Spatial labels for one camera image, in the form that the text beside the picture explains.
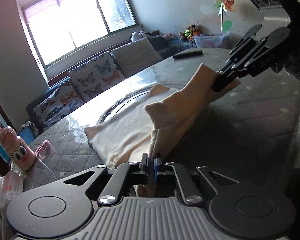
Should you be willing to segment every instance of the oval table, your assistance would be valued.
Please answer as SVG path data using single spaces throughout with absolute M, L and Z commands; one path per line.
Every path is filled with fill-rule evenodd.
M 200 63 L 218 71 L 228 54 L 228 49 L 203 49 L 203 57 L 170 57 L 81 106 L 30 144 L 35 150 L 49 140 L 55 151 L 27 171 L 24 190 L 101 164 L 83 128 L 95 125 L 120 98 L 154 83 L 181 89 Z M 210 105 L 208 123 L 174 149 L 166 161 L 187 168 L 207 165 L 235 178 L 284 190 L 300 140 L 300 81 L 270 69 L 241 81 L 239 87 Z

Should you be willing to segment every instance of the plastic bin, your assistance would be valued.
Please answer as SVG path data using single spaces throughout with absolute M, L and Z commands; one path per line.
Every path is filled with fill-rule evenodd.
M 195 36 L 194 42 L 198 48 L 222 48 L 231 49 L 231 41 L 229 34 L 219 35 L 219 36 L 206 36 L 200 37 Z

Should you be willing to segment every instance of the wall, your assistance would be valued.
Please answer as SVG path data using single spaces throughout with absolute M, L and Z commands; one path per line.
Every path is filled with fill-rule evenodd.
M 194 23 L 204 26 L 204 31 L 207 33 L 219 33 L 221 30 L 221 17 L 218 17 L 218 9 L 213 8 L 215 0 L 132 0 L 131 2 L 146 30 L 178 34 L 179 31 Z M 233 8 L 236 11 L 228 12 L 228 18 L 224 19 L 232 21 L 233 26 L 230 29 L 232 33 L 242 36 L 248 29 L 263 20 L 250 0 L 234 0 Z
M 24 6 L 29 1 L 18 0 L 18 3 Z M 16 0 L 0 0 L 0 105 L 16 128 L 29 118 L 26 106 L 49 88 L 43 70 L 34 57 L 34 48 L 27 42 L 29 35 L 25 35 L 26 26 L 19 15 L 21 6 Z M 126 41 L 131 32 L 115 34 L 108 40 L 95 42 L 77 54 L 71 54 L 58 63 L 59 72 L 54 68 L 48 78 L 99 51 Z

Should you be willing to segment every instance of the metal screw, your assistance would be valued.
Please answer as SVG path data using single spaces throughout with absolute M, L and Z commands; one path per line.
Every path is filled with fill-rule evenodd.
M 189 203 L 199 203 L 202 201 L 202 197 L 197 195 L 192 195 L 186 198 Z
M 99 198 L 99 201 L 105 204 L 109 204 L 115 201 L 115 197 L 111 195 L 105 195 Z

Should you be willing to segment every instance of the white plush toy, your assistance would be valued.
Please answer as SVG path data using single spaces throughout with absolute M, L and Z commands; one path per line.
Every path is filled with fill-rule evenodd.
M 145 31 L 141 31 L 139 34 L 138 33 L 132 33 L 131 34 L 131 41 L 137 41 L 140 40 L 142 38 L 150 38 L 151 35 L 150 33 L 146 33 Z

